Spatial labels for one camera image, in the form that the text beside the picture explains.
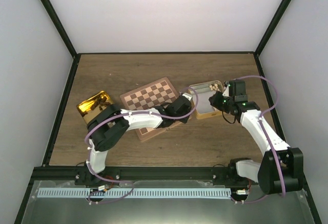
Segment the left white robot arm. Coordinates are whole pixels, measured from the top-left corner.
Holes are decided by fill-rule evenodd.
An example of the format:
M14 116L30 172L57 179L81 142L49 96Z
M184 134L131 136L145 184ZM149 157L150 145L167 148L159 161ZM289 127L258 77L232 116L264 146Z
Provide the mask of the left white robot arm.
M87 180L99 185L105 178L107 153L121 137L130 130L151 128L165 129L176 122L187 123L192 109L193 97L182 93L172 103L165 103L147 110L125 110L109 105L87 124L88 133L85 143L88 145Z

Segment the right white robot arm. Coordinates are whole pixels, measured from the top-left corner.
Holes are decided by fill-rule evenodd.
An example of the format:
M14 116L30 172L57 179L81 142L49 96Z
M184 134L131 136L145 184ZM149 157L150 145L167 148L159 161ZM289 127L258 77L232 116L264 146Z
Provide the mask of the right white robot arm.
M249 101L245 82L231 80L223 92L209 98L212 107L231 114L251 135L262 153L262 161L234 159L230 162L228 180L238 185L245 178L259 184L266 195L299 191L303 188L303 153L290 147L268 124L264 112Z

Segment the cream tin with light pieces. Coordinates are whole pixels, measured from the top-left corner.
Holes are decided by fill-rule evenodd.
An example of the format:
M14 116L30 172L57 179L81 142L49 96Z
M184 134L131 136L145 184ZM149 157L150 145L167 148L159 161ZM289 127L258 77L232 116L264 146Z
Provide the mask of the cream tin with light pieces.
M217 91L223 92L224 87L219 80L213 80L205 83L190 85L189 93L193 96L192 105L196 104L196 96L193 90L198 95L198 105L194 111L196 119L206 119L215 116L220 116L221 111L211 106L209 98Z

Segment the gold tin with dark pieces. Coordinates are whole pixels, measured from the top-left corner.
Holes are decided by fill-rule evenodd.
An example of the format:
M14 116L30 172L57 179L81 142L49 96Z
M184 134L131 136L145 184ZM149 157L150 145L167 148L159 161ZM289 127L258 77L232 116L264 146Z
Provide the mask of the gold tin with dark pieces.
M84 122L88 124L92 119L99 115L107 106L114 104L109 94L102 90L82 101L76 106Z

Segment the wooden chessboard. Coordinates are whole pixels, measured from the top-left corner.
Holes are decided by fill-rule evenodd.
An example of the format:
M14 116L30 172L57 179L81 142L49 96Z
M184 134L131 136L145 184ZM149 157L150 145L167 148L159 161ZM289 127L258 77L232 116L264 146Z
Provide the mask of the wooden chessboard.
M162 104L172 103L177 98L178 92L167 77L158 79L120 96L126 110L146 110ZM140 141L144 142L181 124L181 122L175 120L169 127L137 129L136 134Z

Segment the light blue slotted strip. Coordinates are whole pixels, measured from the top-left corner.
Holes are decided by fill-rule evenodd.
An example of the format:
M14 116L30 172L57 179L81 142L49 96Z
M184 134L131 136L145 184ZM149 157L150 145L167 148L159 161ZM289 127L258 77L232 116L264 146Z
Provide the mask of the light blue slotted strip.
M112 188L94 192L90 188L40 188L38 198L204 198L230 199L231 190L222 188Z

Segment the black mounting rail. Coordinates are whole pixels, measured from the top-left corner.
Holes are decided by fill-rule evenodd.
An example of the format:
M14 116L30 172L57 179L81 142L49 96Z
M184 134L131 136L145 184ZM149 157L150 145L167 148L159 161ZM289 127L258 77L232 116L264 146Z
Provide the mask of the black mounting rail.
M118 181L142 180L200 180L215 185L243 186L255 176L241 177L232 167L105 167L99 173L105 179ZM35 167L31 180L72 180L76 185L100 186L103 180L89 172L86 166L44 166Z

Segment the black enclosure frame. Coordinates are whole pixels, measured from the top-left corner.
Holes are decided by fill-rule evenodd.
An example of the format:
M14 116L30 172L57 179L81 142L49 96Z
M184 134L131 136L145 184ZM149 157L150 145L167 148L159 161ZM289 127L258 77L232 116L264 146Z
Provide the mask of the black enclosure frame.
M79 61L80 61L80 58L81 58L81 54L76 52L76 50L75 50L71 40L69 39L69 36L66 33L66 31L65 31L65 29L64 29L58 15L57 15L57 13L55 12L55 9L52 6L50 0L40 0L40 1L42 3L43 7L45 8L46 12L50 16L50 19L52 20L54 26L56 27L59 35L61 36L64 44L66 45L67 49L69 50L69 52L71 54L71 56L73 57L73 61L72 61L71 69L70 69L70 72L69 72L68 80L67 80L66 85L65 85L64 93L61 97L61 101L60 101L60 104L59 104L59 109L58 109L58 112L57 112L57 115L56 115L56 118L55 118L55 122L54 122L54 125L53 125L53 128L52 128L52 131L51 131L51 135L50 135L49 142L48 142L48 145L47 145L47 149L46 149L46 152L45 152L45 155L44 155L43 163L40 166L40 167L44 167L44 166L49 166L49 162L50 162L50 159L51 159L51 156L52 156L55 141L57 139L57 135L58 135L58 132L59 132L59 127L60 127L60 124L62 122L62 118L63 118L63 115L64 115L64 109L67 105L68 97L69 97L69 94L70 94L70 91L71 91L71 88L72 88L72 85L73 85L73 81L74 81L74 78L75 78L75 75L76 75L76 71L77 71L77 67L78 67L78 64L79 64ZM283 14L285 13L285 11L288 8L291 1L292 0L282 0L281 1L281 3L278 6L278 9L276 10L272 20L269 23L268 28L266 29L266 31L265 31L259 45L257 46L256 50L252 53L253 57L254 57L254 60L255 60L255 63L256 63L256 66L257 66L258 73L259 73L260 76L264 76L263 68L262 68L262 65L261 65L260 60L259 60L260 53L264 50L264 47L268 43L270 37L272 36L274 30L276 29L278 23L280 22ZM30 179L30 181L28 183L24 198L22 200L22 204L19 208L17 217L16 217L15 222L14 222L15 224L23 222L23 217L24 217L24 214L26 213L28 200L29 200L29 197L31 195L32 185L34 184L34 182L35 182L35 180L32 181Z

